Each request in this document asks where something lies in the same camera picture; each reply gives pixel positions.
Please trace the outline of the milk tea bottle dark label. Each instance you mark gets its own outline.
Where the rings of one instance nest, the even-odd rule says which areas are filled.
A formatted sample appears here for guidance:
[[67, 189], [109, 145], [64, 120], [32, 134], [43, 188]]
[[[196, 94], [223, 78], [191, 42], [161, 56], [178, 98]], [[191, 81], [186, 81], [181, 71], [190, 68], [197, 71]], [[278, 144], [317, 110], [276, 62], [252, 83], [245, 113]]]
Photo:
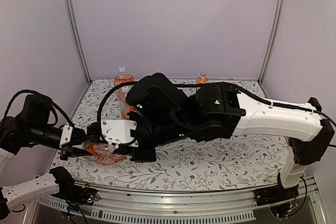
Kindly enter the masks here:
[[200, 72], [199, 76], [196, 79], [196, 84], [207, 84], [207, 83], [209, 83], [209, 79], [206, 72]]

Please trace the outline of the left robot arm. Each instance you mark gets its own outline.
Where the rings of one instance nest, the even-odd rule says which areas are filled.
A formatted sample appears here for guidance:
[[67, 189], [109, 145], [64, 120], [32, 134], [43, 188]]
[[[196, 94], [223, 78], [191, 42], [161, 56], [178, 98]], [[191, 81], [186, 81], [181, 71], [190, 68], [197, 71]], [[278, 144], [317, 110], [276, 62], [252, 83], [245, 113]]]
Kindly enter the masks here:
[[[87, 140], [84, 130], [75, 127], [69, 116], [50, 98], [37, 91], [18, 91], [26, 94], [22, 111], [15, 117], [4, 114], [1, 120], [1, 170], [24, 147], [43, 145], [60, 151], [60, 159], [89, 155], [77, 148]], [[85, 203], [87, 187], [77, 186], [64, 167], [56, 167], [46, 174], [14, 186], [1, 187], [1, 218], [18, 207], [43, 196]]]

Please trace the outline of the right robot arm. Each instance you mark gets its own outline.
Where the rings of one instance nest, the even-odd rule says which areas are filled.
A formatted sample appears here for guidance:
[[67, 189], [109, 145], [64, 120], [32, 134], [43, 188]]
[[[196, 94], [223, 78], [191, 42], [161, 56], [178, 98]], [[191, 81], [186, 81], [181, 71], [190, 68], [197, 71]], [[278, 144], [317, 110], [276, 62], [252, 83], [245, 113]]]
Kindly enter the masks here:
[[290, 152], [271, 190], [276, 201], [297, 187], [310, 164], [321, 159], [334, 134], [334, 122], [320, 103], [286, 103], [263, 99], [227, 82], [198, 84], [187, 96], [182, 86], [155, 73], [131, 84], [127, 120], [97, 120], [87, 128], [89, 140], [114, 145], [135, 162], [156, 160], [155, 148], [183, 138], [208, 142], [216, 138], [266, 134], [289, 139]]

